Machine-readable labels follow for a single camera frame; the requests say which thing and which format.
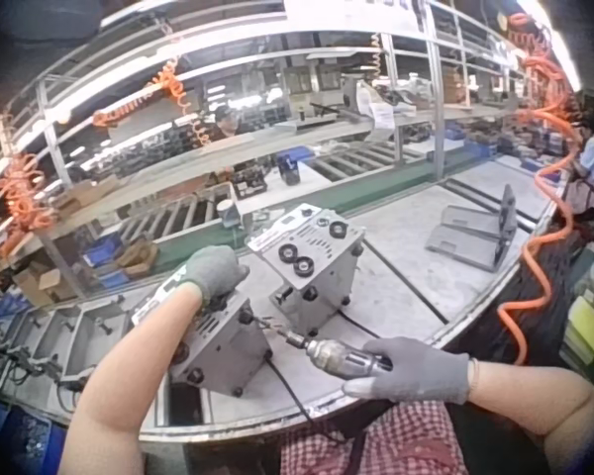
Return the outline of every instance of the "gray work glove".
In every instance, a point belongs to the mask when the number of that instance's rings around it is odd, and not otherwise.
[[[375,339],[363,349],[387,356],[394,368],[386,375],[345,382],[343,389],[348,396],[409,402],[466,402],[467,354],[450,354],[402,336]]]
[[[196,284],[205,303],[213,297],[232,292],[248,276],[249,269],[238,264],[233,249],[227,245],[210,245],[194,253],[185,265],[182,282]]]

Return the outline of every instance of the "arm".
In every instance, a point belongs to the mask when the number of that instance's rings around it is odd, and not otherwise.
[[[233,291],[248,275],[226,246],[186,263],[183,282],[99,363],[68,429],[62,475],[143,473],[139,432],[176,347],[203,301]]]
[[[472,363],[468,373],[470,380]],[[555,472],[594,443],[594,386],[571,371],[479,363],[468,401],[543,437]]]
[[[594,387],[571,371],[479,363],[475,376],[468,355],[450,354],[404,337],[370,341],[365,349],[387,355],[394,370],[378,378],[346,382],[344,391],[350,396],[469,401],[543,437],[545,455],[555,471],[567,467],[594,442]]]

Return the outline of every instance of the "plaid shirt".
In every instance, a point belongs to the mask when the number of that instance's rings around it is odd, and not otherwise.
[[[442,403],[400,404],[366,429],[360,475],[466,475],[453,425]],[[336,438],[343,438],[333,432]],[[304,429],[287,435],[282,475],[343,475],[351,441],[335,444]]]

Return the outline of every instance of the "worker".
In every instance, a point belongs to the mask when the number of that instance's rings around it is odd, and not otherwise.
[[[584,148],[578,160],[572,162],[574,179],[568,185],[566,198],[579,223],[594,220],[594,114],[585,117],[580,131]]]
[[[229,106],[218,107],[214,115],[216,125],[210,135],[212,142],[250,132],[249,128],[242,124],[238,111]]]
[[[248,275],[226,246],[196,252],[185,269],[177,289],[112,348],[90,377],[72,417],[60,474],[143,473],[139,433],[176,346],[203,303],[232,291]],[[344,391],[408,404],[393,407],[367,427],[362,443],[335,443],[303,431],[289,434],[281,449],[281,473],[349,473],[348,464],[362,459],[354,473],[464,474],[444,403],[470,402],[511,419],[543,442],[555,472],[594,446],[594,387],[573,372],[477,362],[404,337],[371,341],[365,349],[389,357],[393,371],[347,381]]]

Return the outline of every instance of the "person in white shirt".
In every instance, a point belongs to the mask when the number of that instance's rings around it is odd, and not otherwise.
[[[581,134],[585,148],[572,162],[576,178],[569,184],[566,198],[579,222],[594,219],[594,116],[584,120]]]

